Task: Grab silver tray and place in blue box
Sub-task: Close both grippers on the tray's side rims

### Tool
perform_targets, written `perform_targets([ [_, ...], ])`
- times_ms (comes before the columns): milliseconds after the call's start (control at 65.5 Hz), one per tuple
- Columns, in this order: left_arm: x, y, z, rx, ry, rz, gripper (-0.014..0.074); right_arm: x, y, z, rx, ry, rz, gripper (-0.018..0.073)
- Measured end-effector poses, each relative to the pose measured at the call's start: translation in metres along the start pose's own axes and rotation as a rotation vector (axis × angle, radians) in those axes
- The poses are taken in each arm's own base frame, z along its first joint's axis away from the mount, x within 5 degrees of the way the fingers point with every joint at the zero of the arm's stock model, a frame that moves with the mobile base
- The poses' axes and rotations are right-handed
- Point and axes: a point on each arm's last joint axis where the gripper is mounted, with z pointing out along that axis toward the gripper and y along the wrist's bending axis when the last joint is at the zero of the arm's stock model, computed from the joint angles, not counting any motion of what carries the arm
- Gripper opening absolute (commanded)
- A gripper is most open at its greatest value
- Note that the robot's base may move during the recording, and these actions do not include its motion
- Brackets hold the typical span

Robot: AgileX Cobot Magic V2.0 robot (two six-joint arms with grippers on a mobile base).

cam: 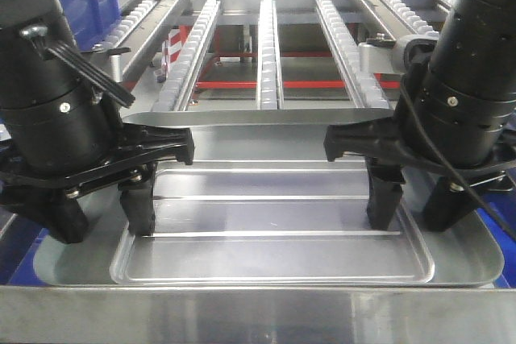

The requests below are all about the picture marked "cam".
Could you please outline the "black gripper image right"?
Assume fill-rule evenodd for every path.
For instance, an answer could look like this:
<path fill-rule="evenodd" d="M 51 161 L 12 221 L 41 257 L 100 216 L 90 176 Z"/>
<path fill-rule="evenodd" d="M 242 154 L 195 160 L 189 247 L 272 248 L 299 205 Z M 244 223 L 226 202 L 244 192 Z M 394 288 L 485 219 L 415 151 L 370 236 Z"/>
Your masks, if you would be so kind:
<path fill-rule="evenodd" d="M 405 184 L 400 166 L 417 168 L 440 177 L 422 216 L 428 230 L 442 232 L 479 207 L 465 187 L 448 179 L 450 171 L 412 150 L 402 139 L 392 118 L 380 118 L 347 125 L 330 125 L 323 142 L 327 159 L 336 160 L 346 152 L 367 156 L 369 199 L 367 215 L 374 230 L 387 230 L 402 198 Z M 486 161 L 456 171 L 475 189 L 509 192 L 515 188 L 508 171 L 515 168 L 515 132 L 505 130 Z"/>

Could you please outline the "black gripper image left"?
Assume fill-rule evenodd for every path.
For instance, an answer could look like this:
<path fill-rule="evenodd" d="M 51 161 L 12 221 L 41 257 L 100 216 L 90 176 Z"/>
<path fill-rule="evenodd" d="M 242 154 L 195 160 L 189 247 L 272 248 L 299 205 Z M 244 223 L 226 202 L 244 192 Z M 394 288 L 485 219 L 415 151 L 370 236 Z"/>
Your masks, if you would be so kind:
<path fill-rule="evenodd" d="M 61 190 L 91 193 L 119 181 L 120 204 L 133 235 L 154 232 L 153 189 L 157 161 L 176 160 L 191 165 L 194 140 L 189 128 L 166 128 L 125 123 L 115 145 L 94 164 L 76 172 L 36 172 L 11 140 L 1 142 L 1 207 L 36 222 L 62 243 L 82 242 L 89 221 L 77 199 Z M 139 180 L 131 177 L 131 172 Z"/>

